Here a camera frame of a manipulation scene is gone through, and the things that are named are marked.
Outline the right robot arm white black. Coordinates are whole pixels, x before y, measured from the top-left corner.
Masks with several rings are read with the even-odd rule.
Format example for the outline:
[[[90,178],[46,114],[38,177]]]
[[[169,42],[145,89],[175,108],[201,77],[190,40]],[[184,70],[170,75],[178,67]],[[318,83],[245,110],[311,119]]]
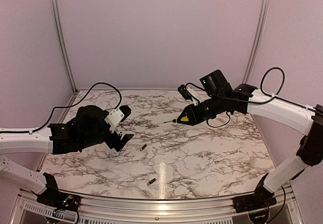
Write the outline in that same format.
[[[233,89],[221,70],[200,78],[200,82],[201,90],[209,98],[200,101],[193,88],[187,84],[179,86],[178,92],[185,100],[192,101],[192,104],[183,109],[173,120],[174,123],[195,126],[208,122],[221,113],[239,112],[273,120],[303,136],[296,153],[263,176],[252,194],[233,199],[237,213],[275,205],[275,192],[279,188],[297,178],[307,167],[322,162],[322,105],[301,105],[249,84],[240,84]]]

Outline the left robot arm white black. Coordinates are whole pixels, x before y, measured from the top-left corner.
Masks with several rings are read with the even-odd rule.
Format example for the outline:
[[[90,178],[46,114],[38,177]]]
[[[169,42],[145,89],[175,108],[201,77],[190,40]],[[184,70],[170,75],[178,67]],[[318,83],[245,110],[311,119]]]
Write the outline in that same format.
[[[105,143],[121,151],[133,137],[116,131],[119,123],[131,114],[127,105],[112,111],[98,106],[80,107],[67,123],[49,124],[37,129],[1,129],[1,179],[29,190],[37,202],[57,209],[76,211],[80,196],[61,192],[53,175],[23,167],[6,156],[12,153],[45,153],[61,155]]]

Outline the yellow screwdriver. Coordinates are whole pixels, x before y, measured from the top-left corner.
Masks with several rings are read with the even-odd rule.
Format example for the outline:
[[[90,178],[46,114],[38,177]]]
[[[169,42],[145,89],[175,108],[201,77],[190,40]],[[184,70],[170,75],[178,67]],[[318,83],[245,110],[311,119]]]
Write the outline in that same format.
[[[188,117],[179,117],[177,119],[173,119],[170,121],[164,121],[164,124],[166,124],[166,123],[183,123],[183,122],[189,122],[189,118]]]

